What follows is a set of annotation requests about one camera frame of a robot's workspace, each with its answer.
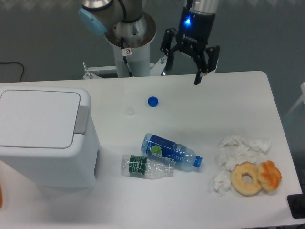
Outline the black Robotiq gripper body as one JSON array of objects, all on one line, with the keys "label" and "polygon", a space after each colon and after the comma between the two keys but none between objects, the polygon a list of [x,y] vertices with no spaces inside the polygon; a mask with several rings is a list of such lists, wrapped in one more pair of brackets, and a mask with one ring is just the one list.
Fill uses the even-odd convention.
[{"label": "black Robotiq gripper body", "polygon": [[187,0],[183,7],[176,42],[191,57],[203,54],[218,8],[217,0]]}]

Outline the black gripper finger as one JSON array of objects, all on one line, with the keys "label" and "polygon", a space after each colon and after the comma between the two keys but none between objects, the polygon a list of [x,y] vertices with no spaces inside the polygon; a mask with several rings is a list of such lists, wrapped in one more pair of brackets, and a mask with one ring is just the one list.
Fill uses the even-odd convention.
[{"label": "black gripper finger", "polygon": [[197,73],[194,81],[194,85],[199,85],[204,76],[208,73],[216,70],[218,59],[220,54],[220,46],[208,46],[199,54],[195,54],[193,57],[196,66]]},{"label": "black gripper finger", "polygon": [[166,65],[164,71],[170,71],[173,66],[174,52],[177,50],[175,47],[171,47],[173,38],[176,36],[177,30],[175,28],[168,28],[164,32],[163,40],[161,42],[160,50],[164,53],[166,59]]}]

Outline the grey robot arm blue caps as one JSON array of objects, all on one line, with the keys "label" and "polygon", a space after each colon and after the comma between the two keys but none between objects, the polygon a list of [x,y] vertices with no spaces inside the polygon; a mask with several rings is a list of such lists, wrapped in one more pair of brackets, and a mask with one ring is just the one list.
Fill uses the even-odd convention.
[{"label": "grey robot arm blue caps", "polygon": [[220,47],[208,44],[219,2],[188,0],[179,27],[165,30],[160,50],[163,56],[151,63],[150,45],[156,36],[154,19],[142,9],[140,0],[84,0],[78,11],[84,25],[105,36],[112,45],[120,78],[166,75],[177,52],[193,59],[197,66],[194,84],[217,68]]}]

